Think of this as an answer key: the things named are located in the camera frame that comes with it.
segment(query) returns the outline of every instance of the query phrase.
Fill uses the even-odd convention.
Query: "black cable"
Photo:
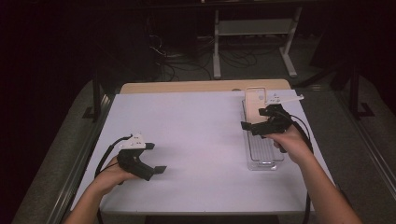
[[[111,164],[111,165],[107,166],[105,169],[101,170],[103,164],[104,164],[105,161],[107,160],[107,157],[108,157],[108,155],[110,155],[110,153],[111,153],[111,151],[113,150],[114,146],[115,146],[118,142],[123,141],[123,140],[128,140],[128,139],[130,139],[131,137],[132,137],[132,135],[131,135],[131,136],[122,137],[122,138],[118,139],[118,140],[115,141],[112,145],[110,145],[110,146],[108,147],[108,149],[107,149],[107,151],[105,152],[104,156],[103,156],[102,159],[99,161],[99,164],[98,164],[98,166],[97,166],[97,168],[96,168],[96,171],[95,171],[95,177],[94,177],[94,178],[96,178],[96,177],[97,177],[101,172],[103,172],[105,169],[107,169],[107,168],[109,168],[109,167],[111,167],[111,166],[117,164],[117,163]],[[100,211],[100,207],[98,208],[98,211],[96,212],[96,217],[98,218],[99,224],[103,224],[102,213],[101,213],[101,211]]]

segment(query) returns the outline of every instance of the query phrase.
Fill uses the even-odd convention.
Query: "table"
[[[103,212],[219,215],[304,211],[304,181],[287,154],[276,171],[248,169],[239,123],[244,92],[232,90],[252,86],[267,87],[269,93],[295,94],[285,80],[125,85],[115,97],[74,204],[92,181],[107,147],[124,135],[141,132],[147,142],[156,144],[142,154],[142,162],[167,165],[167,169],[150,181],[136,179],[117,186],[102,200]],[[299,102],[284,104],[284,108],[309,127]],[[331,176],[311,136],[318,161]],[[117,148],[109,159],[117,155]]]

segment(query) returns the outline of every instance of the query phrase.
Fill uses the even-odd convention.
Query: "wires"
[[[258,57],[270,54],[284,44],[284,38],[280,35],[224,36],[222,40],[219,56],[234,68],[254,66],[259,62]],[[213,36],[199,37],[196,50],[188,53],[167,47],[157,35],[150,36],[150,45],[157,55],[156,64],[161,67],[161,81],[179,81],[178,71],[194,72],[197,77],[205,74],[209,80],[212,79],[209,66],[213,59]]]
[[[257,64],[257,56],[270,54],[283,43],[283,38],[277,35],[242,35],[232,40],[227,36],[225,43],[221,44],[219,56],[231,67],[248,68]]]

